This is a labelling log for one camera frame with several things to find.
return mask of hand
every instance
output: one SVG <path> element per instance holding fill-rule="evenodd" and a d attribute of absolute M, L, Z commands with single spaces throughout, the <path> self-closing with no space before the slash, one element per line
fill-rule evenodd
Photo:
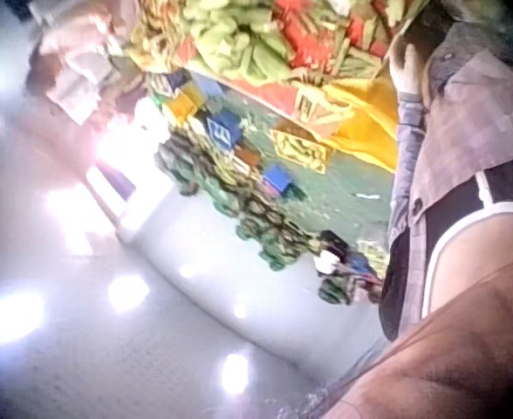
<path fill-rule="evenodd" d="M 388 49 L 388 59 L 390 76 L 396 90 L 400 93 L 421 94 L 420 60 L 415 47 L 412 44 L 404 45 L 403 37 L 398 35 Z"/>

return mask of store shelf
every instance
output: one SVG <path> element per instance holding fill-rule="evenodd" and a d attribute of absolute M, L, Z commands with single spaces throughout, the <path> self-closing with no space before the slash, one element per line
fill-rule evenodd
<path fill-rule="evenodd" d="M 253 99 L 254 101 L 266 106 L 272 112 L 277 113 L 283 118 L 306 129 L 317 138 L 329 137 L 335 134 L 342 121 L 330 122 L 328 124 L 313 124 L 302 122 L 298 118 L 298 110 L 295 107 L 296 97 L 298 90 L 293 86 L 283 86 L 278 83 L 269 83 L 263 86 L 253 86 L 244 80 L 229 80 L 220 77 L 212 72 L 202 72 L 199 68 L 190 68 L 186 65 L 185 68 L 190 72 L 196 72 L 204 77 L 208 77 L 223 85 L 236 90 L 240 94 Z M 321 106 L 317 106 L 315 111 L 317 116 L 326 116 L 331 114 L 329 111 Z"/>

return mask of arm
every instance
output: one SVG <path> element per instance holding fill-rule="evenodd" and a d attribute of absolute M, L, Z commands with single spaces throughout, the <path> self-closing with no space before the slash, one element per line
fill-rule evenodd
<path fill-rule="evenodd" d="M 510 264 L 397 340 L 326 418 L 513 417 L 495 415 L 513 408 L 505 406 L 512 388 Z"/>
<path fill-rule="evenodd" d="M 425 137 L 424 107 L 421 96 L 410 93 L 398 94 L 398 166 L 394 174 L 393 192 L 390 199 L 390 222 L 388 243 L 394 240 L 407 227 L 407 209 L 410 189 L 414 179 L 415 164 Z"/>

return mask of plaid shirt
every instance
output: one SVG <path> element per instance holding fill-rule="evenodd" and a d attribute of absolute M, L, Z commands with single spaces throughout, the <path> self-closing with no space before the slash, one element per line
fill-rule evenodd
<path fill-rule="evenodd" d="M 421 321 L 426 260 L 425 211 L 475 173 L 513 161 L 510 53 L 479 28 L 455 24 L 430 59 L 427 132 L 418 97 L 399 97 L 399 167 L 389 243 L 410 231 L 407 286 L 399 334 Z"/>

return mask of toy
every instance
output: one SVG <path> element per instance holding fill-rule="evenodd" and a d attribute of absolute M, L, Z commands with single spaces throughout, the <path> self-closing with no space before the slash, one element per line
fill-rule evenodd
<path fill-rule="evenodd" d="M 187 83 L 188 75 L 181 68 L 176 72 L 152 74 L 147 75 L 147 80 L 150 86 L 158 94 L 163 94 L 169 98 L 174 98 L 181 87 Z"/>
<path fill-rule="evenodd" d="M 207 119 L 210 138 L 221 148 L 230 151 L 241 140 L 241 119 L 233 112 L 223 109 Z"/>
<path fill-rule="evenodd" d="M 270 130 L 270 136 L 276 154 L 283 159 L 320 174 L 326 172 L 326 163 L 332 149 L 317 142 L 308 131 L 285 120 Z"/>
<path fill-rule="evenodd" d="M 290 176 L 277 164 L 269 166 L 263 173 L 264 190 L 272 197 L 280 197 L 290 186 Z"/>
<path fill-rule="evenodd" d="M 191 80 L 178 92 L 177 97 L 161 105 L 161 112 L 173 127 L 183 127 L 204 103 L 202 93 Z"/>
<path fill-rule="evenodd" d="M 226 86 L 218 83 L 217 81 L 209 79 L 208 77 L 202 76 L 196 72 L 190 72 L 190 75 L 201 89 L 201 91 L 209 98 L 213 98 L 215 96 L 224 96 L 227 91 Z"/>
<path fill-rule="evenodd" d="M 207 119 L 209 115 L 210 113 L 205 109 L 199 109 L 194 115 L 188 118 L 188 124 L 197 135 L 208 135 Z"/>
<path fill-rule="evenodd" d="M 250 171 L 260 163 L 260 155 L 247 148 L 237 146 L 232 161 L 237 170 L 244 175 L 249 175 Z"/>

